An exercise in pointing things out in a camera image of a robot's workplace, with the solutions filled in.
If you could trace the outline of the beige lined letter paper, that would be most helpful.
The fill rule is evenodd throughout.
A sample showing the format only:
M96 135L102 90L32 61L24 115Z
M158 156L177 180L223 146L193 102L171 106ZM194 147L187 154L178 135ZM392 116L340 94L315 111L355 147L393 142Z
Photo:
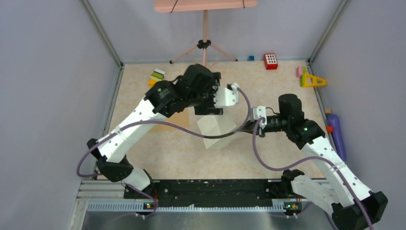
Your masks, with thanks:
M229 133L237 128L232 115L224 113L223 115L206 115L197 121L197 125L202 135L219 136ZM233 141L243 137L242 133L235 133L231 136L220 139L204 138L204 145L207 150L220 150Z

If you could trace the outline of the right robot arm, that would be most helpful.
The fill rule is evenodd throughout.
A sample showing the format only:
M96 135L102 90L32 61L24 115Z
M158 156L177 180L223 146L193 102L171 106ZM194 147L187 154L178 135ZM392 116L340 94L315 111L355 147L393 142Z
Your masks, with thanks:
M281 192L286 197L303 196L329 215L339 230L373 229L388 204L383 192L374 192L363 183L335 152L325 132L313 120L306 119L302 102L295 94L278 98L279 113L271 116L272 131L283 131L306 157L284 171ZM331 186L315 182L294 166L313 161Z

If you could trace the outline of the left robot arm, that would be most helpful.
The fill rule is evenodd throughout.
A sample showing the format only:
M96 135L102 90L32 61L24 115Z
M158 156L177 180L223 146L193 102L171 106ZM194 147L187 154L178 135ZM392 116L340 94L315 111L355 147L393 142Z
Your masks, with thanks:
M163 122L188 107L214 107L220 79L219 72L193 64L176 79L155 83L129 116L109 135L94 142L91 153L97 158L100 174L111 182L131 185L142 198L150 197L154 186L149 174L135 167L127 159L127 152L155 126L155 121Z

